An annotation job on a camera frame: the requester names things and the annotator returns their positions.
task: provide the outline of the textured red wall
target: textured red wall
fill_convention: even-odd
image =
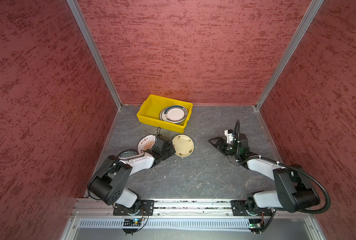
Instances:
[[[65,0],[0,1],[0,240],[58,240],[116,107]]]
[[[311,0],[79,0],[123,103],[255,104]]]
[[[261,112],[283,161],[328,189],[328,239],[356,239],[356,0],[325,0]]]

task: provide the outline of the yellow bin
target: yellow bin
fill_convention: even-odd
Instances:
[[[159,114],[161,113],[161,111],[171,105],[184,106],[188,111],[187,118],[180,125],[159,120]],[[161,127],[174,132],[183,133],[185,131],[185,127],[187,126],[187,121],[189,121],[190,119],[192,109],[192,103],[151,94],[143,102],[141,109],[139,109],[137,113],[137,117],[139,122],[142,122],[144,124],[148,124],[154,127]]]

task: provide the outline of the black mounting plate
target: black mounting plate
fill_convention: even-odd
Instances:
[[[130,215],[128,214],[129,210],[127,207],[124,207],[122,205],[119,204],[115,204],[114,205],[114,211],[113,211],[113,215],[114,216],[142,216],[142,208],[147,209],[149,216],[153,215],[153,210],[154,210],[154,200],[142,200],[141,199],[141,205],[140,205],[140,210],[135,214],[135,215]]]
[[[246,211],[246,209],[237,209],[237,208],[233,208],[236,204],[234,203],[239,203],[241,204],[242,206],[245,205],[245,201],[244,200],[231,200],[230,201],[231,203],[231,209],[233,210],[233,216],[248,216],[248,217],[254,217],[253,215],[250,215],[248,214],[248,212]],[[270,209],[263,209],[263,215],[264,216],[271,216],[272,215],[272,212]]]

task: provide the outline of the stack of plates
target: stack of plates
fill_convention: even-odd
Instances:
[[[187,118],[187,109],[181,105],[172,105],[161,111],[159,119],[165,122],[181,124]]]

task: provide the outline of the red wall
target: red wall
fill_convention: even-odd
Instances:
[[[0,1],[0,240],[58,240],[116,112],[65,0]]]
[[[286,163],[329,191],[328,239],[356,239],[356,0],[325,0],[261,108]]]
[[[79,0],[123,103],[254,105],[311,0]]]

